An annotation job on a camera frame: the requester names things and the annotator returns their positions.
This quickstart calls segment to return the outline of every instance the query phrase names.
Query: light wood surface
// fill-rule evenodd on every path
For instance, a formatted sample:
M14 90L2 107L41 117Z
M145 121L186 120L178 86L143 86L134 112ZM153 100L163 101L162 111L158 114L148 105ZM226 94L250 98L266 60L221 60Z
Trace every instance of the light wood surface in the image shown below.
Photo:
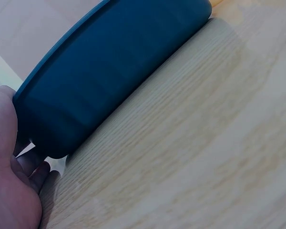
M286 0L213 16L48 179L41 228L286 229Z

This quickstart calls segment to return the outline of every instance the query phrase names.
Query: finger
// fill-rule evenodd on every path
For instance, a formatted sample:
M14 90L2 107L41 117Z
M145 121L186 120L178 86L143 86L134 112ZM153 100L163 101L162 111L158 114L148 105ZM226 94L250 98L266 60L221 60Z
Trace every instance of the finger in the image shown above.
M45 179L50 173L50 165L48 162L44 161L30 176L30 184L31 187L35 190L35 192L39 193Z
M37 169L37 167L44 161L46 157L47 156L38 152L36 148L33 148L17 157L17 160L21 165L24 174L29 177L34 172L34 170Z
M29 139L17 134L16 145L14 149L14 156L18 156L28 145L30 144Z
M13 89L6 85L0 86L0 92L6 94L10 99L12 99L16 93Z

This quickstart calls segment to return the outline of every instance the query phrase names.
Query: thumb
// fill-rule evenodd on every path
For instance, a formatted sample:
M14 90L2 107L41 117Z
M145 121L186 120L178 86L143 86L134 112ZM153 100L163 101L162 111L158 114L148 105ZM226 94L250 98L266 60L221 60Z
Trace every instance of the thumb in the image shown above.
M12 97L15 91L7 86L0 87L0 159L10 160L17 136L17 116Z

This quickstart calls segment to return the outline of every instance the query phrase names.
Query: dark blue object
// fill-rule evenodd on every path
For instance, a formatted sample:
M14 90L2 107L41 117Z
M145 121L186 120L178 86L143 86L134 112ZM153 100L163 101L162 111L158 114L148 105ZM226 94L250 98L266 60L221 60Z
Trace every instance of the dark blue object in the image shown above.
M208 20L208 0L106 0L41 60L14 96L18 132L72 153Z

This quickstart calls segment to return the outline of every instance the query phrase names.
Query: blue container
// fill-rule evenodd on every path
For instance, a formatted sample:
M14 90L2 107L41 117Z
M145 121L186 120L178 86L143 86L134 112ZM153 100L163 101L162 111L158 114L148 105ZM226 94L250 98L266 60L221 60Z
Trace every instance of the blue container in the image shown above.
M19 135L52 158L74 152L211 11L208 0L103 1L15 94Z

